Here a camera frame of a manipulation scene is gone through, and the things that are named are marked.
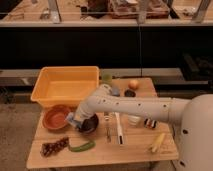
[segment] terracotta bowl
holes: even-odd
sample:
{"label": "terracotta bowl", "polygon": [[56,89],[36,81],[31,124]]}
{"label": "terracotta bowl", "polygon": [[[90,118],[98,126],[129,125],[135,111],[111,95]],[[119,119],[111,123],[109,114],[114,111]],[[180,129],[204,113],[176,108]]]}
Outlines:
{"label": "terracotta bowl", "polygon": [[58,130],[65,127],[68,122],[65,121],[71,109],[65,105],[56,105],[44,114],[42,124],[49,130]]}

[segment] wooden tabletop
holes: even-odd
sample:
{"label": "wooden tabletop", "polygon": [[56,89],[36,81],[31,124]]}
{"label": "wooden tabletop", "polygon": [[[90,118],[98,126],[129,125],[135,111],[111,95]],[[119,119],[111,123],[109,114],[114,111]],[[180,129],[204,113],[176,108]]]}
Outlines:
{"label": "wooden tabletop", "polygon": [[[151,79],[139,79],[140,88],[136,91],[140,97],[156,97],[156,92]],[[113,80],[113,83],[123,91],[128,88],[129,79]],[[124,132],[124,145],[119,145],[117,141],[116,119],[110,114],[109,124],[111,131],[111,142],[106,139],[106,125],[102,113],[98,113],[99,126],[95,132],[83,136],[67,127],[51,132],[42,126],[43,112],[38,123],[36,134],[32,142],[32,147],[27,161],[27,168],[58,168],[75,167],[105,164],[122,164],[147,161],[173,160],[178,158],[178,151],[173,141],[172,134],[167,124],[158,122],[156,129],[151,130],[143,126],[143,121],[137,126],[129,124],[128,115],[121,115],[121,124]],[[166,133],[165,140],[159,151],[152,154],[148,148],[160,133]],[[72,146],[79,146],[88,139],[95,141],[96,146],[88,151],[75,153],[68,148],[63,149],[58,154],[44,158],[41,156],[42,143],[55,142],[65,136],[69,137]]]}
{"label": "wooden tabletop", "polygon": [[[184,9],[198,9],[200,2],[201,0],[174,0],[172,7],[180,19],[191,20],[192,16],[186,16],[183,14]],[[205,20],[213,20],[213,1],[210,2],[210,5],[207,9]]]}
{"label": "wooden tabletop", "polygon": [[[190,20],[192,17],[185,16],[183,14],[183,9],[187,7],[198,8],[200,2],[200,0],[174,0],[172,7],[180,19]],[[57,4],[62,21],[85,20],[85,18],[81,18],[81,11],[78,6],[87,6],[87,0],[58,0]],[[51,21],[51,18],[40,19],[41,14],[47,8],[49,8],[48,0],[38,0],[36,4],[32,4],[31,0],[22,0],[6,17],[4,17],[3,21]],[[113,20],[110,15],[105,15],[101,18],[101,20],[106,19]],[[213,19],[213,2],[210,3],[205,19]]]}

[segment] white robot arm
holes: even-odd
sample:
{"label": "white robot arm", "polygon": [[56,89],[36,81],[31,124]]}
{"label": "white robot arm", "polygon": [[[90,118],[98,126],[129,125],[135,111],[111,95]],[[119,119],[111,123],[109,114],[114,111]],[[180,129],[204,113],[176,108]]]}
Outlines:
{"label": "white robot arm", "polygon": [[111,95],[101,85],[78,106],[74,120],[82,123],[96,112],[122,112],[181,125],[181,171],[213,169],[213,95],[192,100],[174,98],[127,98]]}
{"label": "white robot arm", "polygon": [[96,112],[120,112],[157,121],[180,124],[182,113],[190,100],[175,98],[132,98],[111,95],[111,87],[102,84],[80,103],[76,110],[78,121],[92,117]]}

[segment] utensil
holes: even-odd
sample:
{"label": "utensil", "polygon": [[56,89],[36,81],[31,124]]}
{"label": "utensil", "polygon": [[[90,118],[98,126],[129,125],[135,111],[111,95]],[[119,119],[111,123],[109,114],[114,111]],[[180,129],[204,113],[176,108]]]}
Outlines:
{"label": "utensil", "polygon": [[120,113],[114,112],[116,121],[117,121],[117,132],[118,132],[118,143],[120,145],[124,144],[123,141],[123,131],[122,131],[122,126],[121,126],[121,121],[120,121]]}
{"label": "utensil", "polygon": [[106,123],[106,135],[107,135],[107,142],[111,142],[111,134],[110,134],[110,128],[109,128],[109,113],[104,112],[104,119]]}

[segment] table leg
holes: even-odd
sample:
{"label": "table leg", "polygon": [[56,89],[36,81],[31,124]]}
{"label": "table leg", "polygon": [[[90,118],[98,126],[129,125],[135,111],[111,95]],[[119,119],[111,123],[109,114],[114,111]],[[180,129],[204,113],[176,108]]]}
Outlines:
{"label": "table leg", "polygon": [[156,168],[156,166],[159,164],[159,162],[158,161],[156,161],[156,162],[149,162],[149,164],[150,164],[149,170],[153,171]]}
{"label": "table leg", "polygon": [[49,168],[50,171],[58,171],[56,168]]}

